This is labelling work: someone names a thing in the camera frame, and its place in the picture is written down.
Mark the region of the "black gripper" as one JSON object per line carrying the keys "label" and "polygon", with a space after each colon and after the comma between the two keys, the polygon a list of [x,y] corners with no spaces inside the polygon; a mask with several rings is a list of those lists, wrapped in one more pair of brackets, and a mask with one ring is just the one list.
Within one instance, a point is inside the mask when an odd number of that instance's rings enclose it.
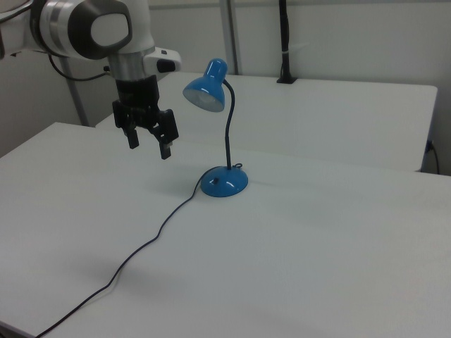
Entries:
{"label": "black gripper", "polygon": [[171,156],[173,142],[179,138],[174,113],[160,111],[157,76],[138,81],[116,80],[119,99],[112,103],[114,122],[122,129],[131,149],[139,146],[136,127],[143,127],[159,142],[161,158]]}

